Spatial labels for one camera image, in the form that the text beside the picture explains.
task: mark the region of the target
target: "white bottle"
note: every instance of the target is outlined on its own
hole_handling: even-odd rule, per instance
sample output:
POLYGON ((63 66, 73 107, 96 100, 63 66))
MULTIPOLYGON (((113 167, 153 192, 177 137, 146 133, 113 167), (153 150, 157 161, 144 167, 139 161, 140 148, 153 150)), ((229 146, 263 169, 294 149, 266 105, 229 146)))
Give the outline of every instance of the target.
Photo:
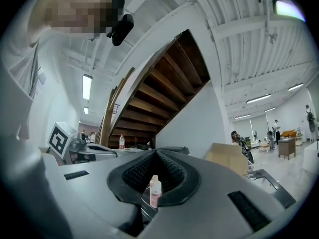
POLYGON ((121 134, 120 137, 120 151, 124 151, 125 148, 125 140, 124 140, 124 136, 121 134))
POLYGON ((161 182, 157 175, 153 175, 150 181, 150 206, 158 207, 158 199, 161 196, 161 182))

